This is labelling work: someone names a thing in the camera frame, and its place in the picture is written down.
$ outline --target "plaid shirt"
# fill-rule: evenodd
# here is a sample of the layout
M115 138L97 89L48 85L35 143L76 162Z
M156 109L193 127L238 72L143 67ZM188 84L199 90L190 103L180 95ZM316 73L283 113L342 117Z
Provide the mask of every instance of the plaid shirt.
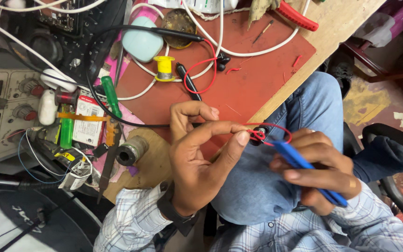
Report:
M119 192L104 220L94 251L154 252L154 235L171 223L156 202L160 186ZM403 252L403 223L362 183L362 192L325 217L310 210L283 214L253 226L222 226L210 251L395 251Z

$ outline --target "person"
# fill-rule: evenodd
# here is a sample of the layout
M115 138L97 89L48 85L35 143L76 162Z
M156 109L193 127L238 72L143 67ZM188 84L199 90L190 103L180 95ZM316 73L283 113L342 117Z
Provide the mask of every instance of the person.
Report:
M322 167L314 170L294 170L270 148L248 144L247 127L221 121L219 111L203 102L172 105L173 183L121 190L94 251L155 251L154 236L171 219L183 231L211 201L226 220L251 224L227 221L210 251L403 251L403 223L355 176L352 160L340 152L343 109L336 86L330 75L314 72L266 120L293 132L290 144ZM191 122L198 116L206 122L194 129ZM218 159L205 160L199 146L229 133ZM270 129L267 139L283 137ZM315 188L339 192L348 206L335 207ZM255 199L247 202L251 196ZM298 201L308 208L292 211ZM176 214L163 207L166 202Z

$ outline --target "black shoe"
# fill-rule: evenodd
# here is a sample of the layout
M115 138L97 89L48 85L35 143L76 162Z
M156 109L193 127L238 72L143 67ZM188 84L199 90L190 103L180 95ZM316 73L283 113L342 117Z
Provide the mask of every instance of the black shoe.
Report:
M329 66L330 57L327 58L316 70L315 72L324 72L327 73L327 69Z
M327 73L337 79L342 92L342 99L346 97L351 89L352 69L354 68L354 57L337 50L330 57Z

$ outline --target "blue plastic tool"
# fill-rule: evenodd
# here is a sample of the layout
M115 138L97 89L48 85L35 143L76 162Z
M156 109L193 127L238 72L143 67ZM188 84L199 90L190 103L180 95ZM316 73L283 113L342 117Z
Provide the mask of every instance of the blue plastic tool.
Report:
M309 162L307 162L291 145L281 142L272 142L276 151L296 169L315 169ZM347 207L346 199L343 198L338 192L333 192L326 189L318 188L318 191L332 204L340 207Z

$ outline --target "wooden table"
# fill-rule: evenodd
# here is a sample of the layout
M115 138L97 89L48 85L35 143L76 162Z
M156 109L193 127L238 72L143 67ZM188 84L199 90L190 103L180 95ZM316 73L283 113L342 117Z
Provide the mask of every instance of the wooden table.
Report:
M316 48L316 54L249 119L249 122L262 122L270 116L338 48L339 43L349 38L384 2L385 0L327 0L324 3L312 1L306 16L316 21L319 28L316 32L300 29L299 33ZM294 9L301 11L304 1L291 3L291 5ZM163 180L171 179L169 143L151 129L135 129L130 132L129 137L134 135L146 138L150 148L136 164L140 170L137 176L132 178L128 172L124 172L118 182L110 183L104 196L113 203L116 194L122 188L156 186Z

